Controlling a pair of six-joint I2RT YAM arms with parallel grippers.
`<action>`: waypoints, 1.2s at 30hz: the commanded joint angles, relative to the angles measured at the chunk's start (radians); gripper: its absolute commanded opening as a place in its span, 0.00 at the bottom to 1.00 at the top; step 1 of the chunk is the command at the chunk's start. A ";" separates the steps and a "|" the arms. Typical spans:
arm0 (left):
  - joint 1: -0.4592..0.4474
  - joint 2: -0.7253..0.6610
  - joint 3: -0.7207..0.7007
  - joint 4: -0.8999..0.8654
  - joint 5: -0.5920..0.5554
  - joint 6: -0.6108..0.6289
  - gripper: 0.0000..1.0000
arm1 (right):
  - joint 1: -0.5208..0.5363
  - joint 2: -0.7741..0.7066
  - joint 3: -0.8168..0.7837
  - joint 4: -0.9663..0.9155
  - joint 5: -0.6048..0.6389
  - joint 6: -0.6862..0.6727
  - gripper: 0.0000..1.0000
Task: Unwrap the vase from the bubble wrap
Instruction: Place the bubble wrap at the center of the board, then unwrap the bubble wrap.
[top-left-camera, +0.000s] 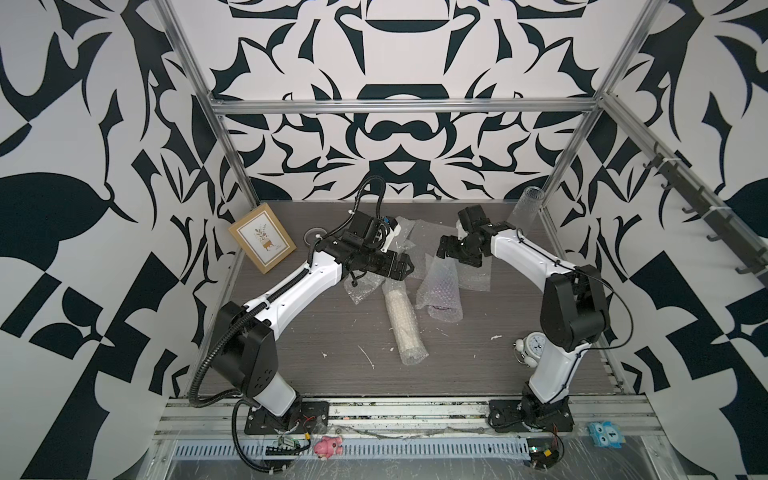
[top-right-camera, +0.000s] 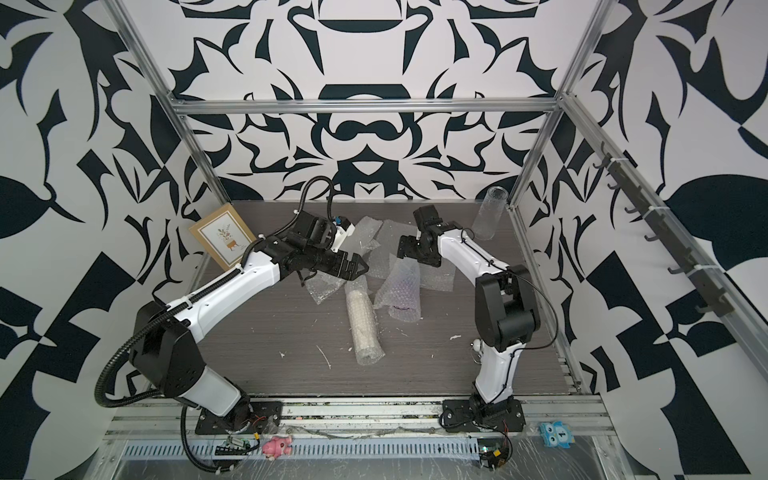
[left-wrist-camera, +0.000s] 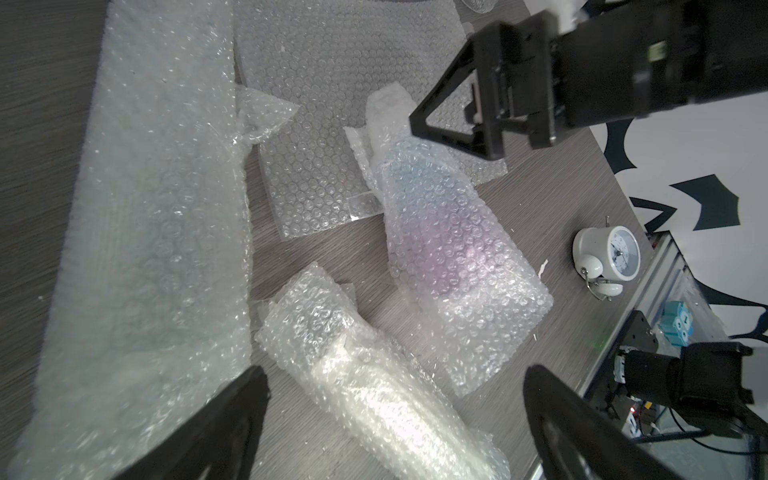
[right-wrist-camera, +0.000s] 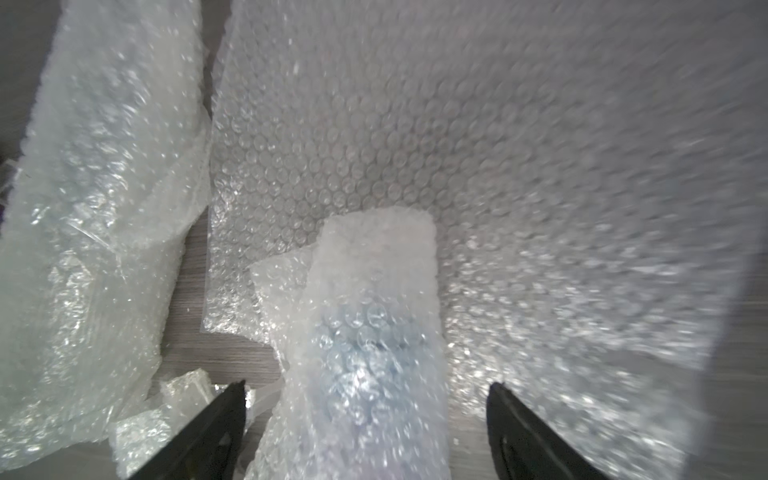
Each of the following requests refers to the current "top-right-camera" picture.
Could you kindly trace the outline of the iridescent bubble wrap bundle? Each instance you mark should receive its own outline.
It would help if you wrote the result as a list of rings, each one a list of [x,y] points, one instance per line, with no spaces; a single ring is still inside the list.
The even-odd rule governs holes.
[[[418,262],[411,258],[397,258],[375,295],[373,308],[385,308],[391,318],[402,322],[418,322],[422,318],[420,287]]]

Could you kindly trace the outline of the clear glass vase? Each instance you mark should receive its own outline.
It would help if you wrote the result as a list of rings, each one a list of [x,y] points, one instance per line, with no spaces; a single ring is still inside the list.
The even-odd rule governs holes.
[[[501,186],[490,187],[471,226],[475,241],[491,240],[506,210],[509,192]]]

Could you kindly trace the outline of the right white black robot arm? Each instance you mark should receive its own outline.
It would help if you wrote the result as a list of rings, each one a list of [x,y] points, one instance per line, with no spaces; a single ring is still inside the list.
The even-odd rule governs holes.
[[[490,255],[467,228],[442,219],[433,205],[416,209],[414,220],[418,234],[401,237],[397,256],[435,268],[448,262],[472,283],[480,340],[475,390],[483,406],[502,402],[513,395],[522,352],[541,327],[529,272]]]

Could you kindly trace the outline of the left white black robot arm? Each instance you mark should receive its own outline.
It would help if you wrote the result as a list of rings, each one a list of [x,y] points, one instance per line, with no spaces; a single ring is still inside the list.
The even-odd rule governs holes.
[[[244,304],[290,276],[360,277],[367,270],[362,233],[360,221],[297,214],[290,226],[246,247],[233,267],[209,283],[165,306],[143,307],[124,357],[154,394],[200,409],[225,431],[244,430],[255,417],[249,398],[207,358],[208,337]]]

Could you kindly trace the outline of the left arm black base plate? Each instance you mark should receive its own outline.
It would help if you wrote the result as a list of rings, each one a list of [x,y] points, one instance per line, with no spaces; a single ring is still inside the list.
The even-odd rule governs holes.
[[[239,402],[224,417],[203,410],[195,426],[197,435],[245,435],[275,434],[282,419],[283,403],[280,401]]]

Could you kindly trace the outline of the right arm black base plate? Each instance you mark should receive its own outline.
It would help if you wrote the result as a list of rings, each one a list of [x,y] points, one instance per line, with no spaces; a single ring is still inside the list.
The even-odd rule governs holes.
[[[514,397],[486,404],[479,395],[468,399],[444,400],[438,416],[441,428],[449,433],[483,430],[522,432],[526,419],[522,404]]]

